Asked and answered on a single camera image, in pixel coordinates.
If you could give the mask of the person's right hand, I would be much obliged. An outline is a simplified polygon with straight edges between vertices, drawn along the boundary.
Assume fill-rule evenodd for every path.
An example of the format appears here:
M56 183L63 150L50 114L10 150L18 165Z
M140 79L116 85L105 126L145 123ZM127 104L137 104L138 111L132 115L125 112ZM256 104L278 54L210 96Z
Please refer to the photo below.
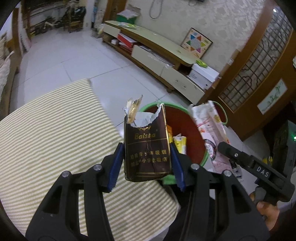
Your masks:
M277 206L264 201L259 201L256 205L256 208L261 215L266 217L265 224L269 231L271 231L276 225L280 210Z

